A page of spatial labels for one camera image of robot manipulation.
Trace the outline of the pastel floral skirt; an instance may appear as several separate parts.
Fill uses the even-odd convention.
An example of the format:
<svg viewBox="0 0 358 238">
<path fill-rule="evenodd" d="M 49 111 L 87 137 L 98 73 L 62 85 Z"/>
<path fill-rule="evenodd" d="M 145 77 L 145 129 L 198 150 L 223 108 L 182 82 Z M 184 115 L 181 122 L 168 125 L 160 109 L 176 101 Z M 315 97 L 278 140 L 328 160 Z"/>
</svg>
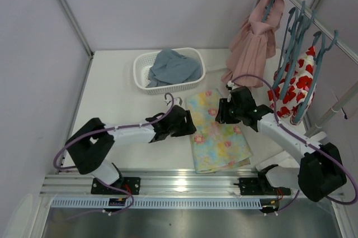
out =
<svg viewBox="0 0 358 238">
<path fill-rule="evenodd" d="M 222 95 L 217 89 L 185 100 L 196 132 L 191 135 L 195 172 L 212 173 L 250 165 L 253 152 L 238 124 L 219 124 L 215 118 Z"/>
</svg>

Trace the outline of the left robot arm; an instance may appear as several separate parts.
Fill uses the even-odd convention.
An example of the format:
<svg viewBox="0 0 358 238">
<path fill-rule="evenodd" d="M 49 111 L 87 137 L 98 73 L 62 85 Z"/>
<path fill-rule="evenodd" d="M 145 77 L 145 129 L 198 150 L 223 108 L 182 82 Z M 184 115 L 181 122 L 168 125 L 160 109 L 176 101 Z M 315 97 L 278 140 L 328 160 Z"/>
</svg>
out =
<svg viewBox="0 0 358 238">
<path fill-rule="evenodd" d="M 110 127 L 99 118 L 92 118 L 66 142 L 65 150 L 80 174 L 90 174 L 107 185 L 114 185 L 123 181 L 117 166 L 106 160 L 115 144 L 149 144 L 195 132 L 190 111 L 175 105 L 170 111 L 147 117 L 131 127 Z"/>
</svg>

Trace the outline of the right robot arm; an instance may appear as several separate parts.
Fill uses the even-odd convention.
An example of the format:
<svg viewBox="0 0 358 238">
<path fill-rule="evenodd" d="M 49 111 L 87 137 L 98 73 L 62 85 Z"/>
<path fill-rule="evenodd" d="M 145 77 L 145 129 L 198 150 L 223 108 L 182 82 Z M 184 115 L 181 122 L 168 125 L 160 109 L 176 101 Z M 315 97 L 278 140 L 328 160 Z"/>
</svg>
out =
<svg viewBox="0 0 358 238">
<path fill-rule="evenodd" d="M 298 189 L 311 201 L 318 202 L 347 182 L 336 146 L 313 141 L 278 120 L 273 109 L 265 104 L 256 105 L 247 87 L 236 88 L 229 98 L 219 100 L 215 120 L 221 124 L 243 123 L 269 137 L 299 163 L 297 168 L 279 164 L 264 168 L 260 173 L 271 187 Z"/>
</svg>

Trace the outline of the red poppy skirt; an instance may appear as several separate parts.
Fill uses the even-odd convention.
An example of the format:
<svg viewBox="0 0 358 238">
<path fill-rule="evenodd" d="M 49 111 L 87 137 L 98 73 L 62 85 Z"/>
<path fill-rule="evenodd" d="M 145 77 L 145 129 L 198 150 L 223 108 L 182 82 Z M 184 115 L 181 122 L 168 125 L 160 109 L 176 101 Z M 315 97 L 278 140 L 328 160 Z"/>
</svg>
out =
<svg viewBox="0 0 358 238">
<path fill-rule="evenodd" d="M 276 96 L 277 115 L 280 118 L 286 118 L 290 120 L 291 125 L 298 125 L 303 119 L 303 116 L 298 116 L 297 113 L 299 105 L 304 103 L 306 96 L 308 95 L 311 88 L 314 73 L 315 54 L 315 47 L 311 46 L 306 52 L 299 55 L 299 58 L 295 64 L 293 76 L 291 77 L 283 99 L 279 99 L 279 97 L 285 83 L 286 75 L 290 69 L 290 63 L 286 64 L 285 70 L 277 88 L 275 88 L 273 92 L 267 92 L 270 108 L 273 109 L 273 96 Z"/>
</svg>

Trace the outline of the pink ruffled skirt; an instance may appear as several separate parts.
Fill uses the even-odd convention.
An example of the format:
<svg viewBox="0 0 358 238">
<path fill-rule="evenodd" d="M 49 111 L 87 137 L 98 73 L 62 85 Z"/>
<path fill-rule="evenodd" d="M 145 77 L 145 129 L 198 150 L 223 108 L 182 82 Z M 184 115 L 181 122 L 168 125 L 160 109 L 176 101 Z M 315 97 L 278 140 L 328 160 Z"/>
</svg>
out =
<svg viewBox="0 0 358 238">
<path fill-rule="evenodd" d="M 284 0 L 276 0 L 266 22 L 261 22 L 269 2 L 259 1 L 230 43 L 231 55 L 226 61 L 228 70 L 222 76 L 224 84 L 233 80 L 238 86 L 263 86 L 258 77 L 263 78 L 266 60 L 276 54 L 275 32 L 280 28 L 285 10 Z"/>
</svg>

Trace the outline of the teal empty hanger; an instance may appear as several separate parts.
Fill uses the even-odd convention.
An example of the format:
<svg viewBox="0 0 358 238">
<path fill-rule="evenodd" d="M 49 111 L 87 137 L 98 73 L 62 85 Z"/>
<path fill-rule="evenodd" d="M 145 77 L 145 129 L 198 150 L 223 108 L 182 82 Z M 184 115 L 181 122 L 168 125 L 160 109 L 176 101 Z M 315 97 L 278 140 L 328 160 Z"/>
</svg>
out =
<svg viewBox="0 0 358 238">
<path fill-rule="evenodd" d="M 298 61 L 298 56 L 301 51 L 304 35 L 315 18 L 314 11 L 311 13 L 310 18 L 305 15 L 307 9 L 305 1 L 302 1 L 300 11 L 298 7 L 293 7 L 289 11 L 289 18 L 286 24 L 284 40 L 282 42 L 279 66 L 273 83 L 274 89 L 279 87 L 288 64 L 289 68 L 284 79 L 284 84 L 280 89 L 280 100 L 283 100 L 288 92 L 290 81 L 295 70 L 295 64 Z"/>
</svg>

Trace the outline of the teal hanger with pink skirt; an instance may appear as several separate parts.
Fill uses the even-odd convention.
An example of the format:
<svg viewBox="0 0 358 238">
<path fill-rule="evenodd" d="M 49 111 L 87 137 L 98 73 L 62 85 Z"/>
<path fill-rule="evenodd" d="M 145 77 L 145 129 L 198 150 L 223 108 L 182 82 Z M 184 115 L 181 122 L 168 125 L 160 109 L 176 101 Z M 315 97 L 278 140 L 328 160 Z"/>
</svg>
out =
<svg viewBox="0 0 358 238">
<path fill-rule="evenodd" d="M 263 15 L 263 18 L 262 18 L 262 21 L 261 22 L 266 22 L 270 12 L 271 12 L 271 9 L 274 5 L 276 0 L 270 0 L 269 4 L 265 7 L 265 13 Z"/>
</svg>

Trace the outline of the blue grey cloth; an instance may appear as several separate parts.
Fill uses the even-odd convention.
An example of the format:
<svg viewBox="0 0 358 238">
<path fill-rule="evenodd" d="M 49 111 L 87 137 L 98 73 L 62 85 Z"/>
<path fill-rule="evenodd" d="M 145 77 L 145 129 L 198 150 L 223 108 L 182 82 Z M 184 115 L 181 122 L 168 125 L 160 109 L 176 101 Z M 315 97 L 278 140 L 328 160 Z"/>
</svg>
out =
<svg viewBox="0 0 358 238">
<path fill-rule="evenodd" d="M 202 76 L 201 64 L 171 49 L 160 51 L 148 73 L 147 88 L 194 82 Z"/>
</svg>

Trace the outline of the white plastic basket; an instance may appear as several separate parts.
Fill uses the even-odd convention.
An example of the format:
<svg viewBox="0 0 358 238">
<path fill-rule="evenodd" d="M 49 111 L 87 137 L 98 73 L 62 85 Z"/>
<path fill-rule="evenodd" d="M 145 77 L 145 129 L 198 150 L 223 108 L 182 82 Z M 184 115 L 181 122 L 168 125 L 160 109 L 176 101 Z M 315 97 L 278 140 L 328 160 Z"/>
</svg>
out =
<svg viewBox="0 0 358 238">
<path fill-rule="evenodd" d="M 196 50 L 194 48 L 190 48 L 190 47 L 177 48 L 177 49 L 171 49 L 171 50 L 174 50 L 182 55 L 189 56 L 189 57 L 192 57 L 195 60 L 197 60 L 201 64 L 201 67 L 202 67 L 201 78 L 194 82 L 187 82 L 187 83 L 168 85 L 168 86 L 162 86 L 162 87 L 147 88 L 147 85 L 149 84 L 149 80 L 148 80 L 149 70 L 153 66 L 156 56 L 160 51 L 141 54 L 134 61 L 133 75 L 134 75 L 135 84 L 141 90 L 146 92 L 147 94 L 154 95 L 154 94 L 162 94 L 162 93 L 168 93 L 168 92 L 173 93 L 173 92 L 178 92 L 178 91 L 189 90 L 189 89 L 193 89 L 193 88 L 197 87 L 199 82 L 203 80 L 203 78 L 206 74 L 206 70 L 205 70 L 204 60 L 198 50 Z"/>
</svg>

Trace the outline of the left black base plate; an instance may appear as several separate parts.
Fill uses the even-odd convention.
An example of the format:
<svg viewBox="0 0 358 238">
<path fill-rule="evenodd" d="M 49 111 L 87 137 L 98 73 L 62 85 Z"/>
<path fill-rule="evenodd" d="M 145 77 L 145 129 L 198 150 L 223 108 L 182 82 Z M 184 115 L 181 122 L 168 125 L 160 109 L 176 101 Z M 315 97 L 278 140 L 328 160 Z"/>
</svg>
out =
<svg viewBox="0 0 358 238">
<path fill-rule="evenodd" d="M 121 190 L 127 191 L 132 195 L 138 195 L 140 191 L 140 177 L 124 177 L 121 181 L 111 184 L 112 187 L 120 188 Z M 91 194 L 94 195 L 114 195 L 120 194 L 107 186 L 101 184 L 96 178 L 92 181 Z"/>
</svg>

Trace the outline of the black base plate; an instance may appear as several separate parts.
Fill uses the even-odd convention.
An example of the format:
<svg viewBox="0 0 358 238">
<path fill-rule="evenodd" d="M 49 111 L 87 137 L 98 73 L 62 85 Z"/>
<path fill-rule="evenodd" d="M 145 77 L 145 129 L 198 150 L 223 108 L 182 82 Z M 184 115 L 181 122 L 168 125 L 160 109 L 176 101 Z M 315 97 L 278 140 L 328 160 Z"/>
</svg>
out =
<svg viewBox="0 0 358 238">
<path fill-rule="evenodd" d="M 248 177 L 239 178 L 235 183 L 240 189 L 243 196 L 273 196 L 283 194 L 283 196 L 291 195 L 291 189 L 285 187 L 275 188 L 271 186 L 266 178 Z"/>
<path fill-rule="evenodd" d="M 140 191 L 140 177 L 124 177 L 121 181 L 111 184 L 112 187 L 120 188 L 121 190 L 127 191 L 132 195 L 138 195 Z M 107 186 L 101 184 L 96 178 L 92 181 L 91 194 L 94 195 L 114 195 L 120 194 Z"/>
</svg>

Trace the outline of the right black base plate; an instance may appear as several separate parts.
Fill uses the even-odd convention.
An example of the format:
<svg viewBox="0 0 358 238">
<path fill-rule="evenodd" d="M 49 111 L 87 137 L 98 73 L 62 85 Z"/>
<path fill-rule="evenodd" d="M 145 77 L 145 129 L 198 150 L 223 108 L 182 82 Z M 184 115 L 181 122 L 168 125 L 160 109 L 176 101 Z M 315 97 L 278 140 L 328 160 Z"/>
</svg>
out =
<svg viewBox="0 0 358 238">
<path fill-rule="evenodd" d="M 266 178 L 248 177 L 239 178 L 235 183 L 240 189 L 243 196 L 273 196 L 283 194 L 283 196 L 291 195 L 291 189 L 285 187 L 275 188 L 271 186 Z"/>
</svg>

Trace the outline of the aluminium mounting rail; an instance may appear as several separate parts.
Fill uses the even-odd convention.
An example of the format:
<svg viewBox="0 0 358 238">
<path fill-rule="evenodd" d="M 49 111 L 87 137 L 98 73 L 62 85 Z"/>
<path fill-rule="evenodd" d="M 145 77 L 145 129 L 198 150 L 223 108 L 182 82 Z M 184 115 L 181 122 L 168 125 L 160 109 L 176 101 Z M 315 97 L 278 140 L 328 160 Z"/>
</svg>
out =
<svg viewBox="0 0 358 238">
<path fill-rule="evenodd" d="M 124 177 L 139 177 L 139 195 L 144 197 L 223 197 L 240 194 L 236 185 L 241 177 L 256 177 L 250 169 L 235 172 L 197 174 L 192 169 L 123 169 Z M 93 178 L 77 172 L 45 176 L 40 196 L 89 197 Z"/>
</svg>

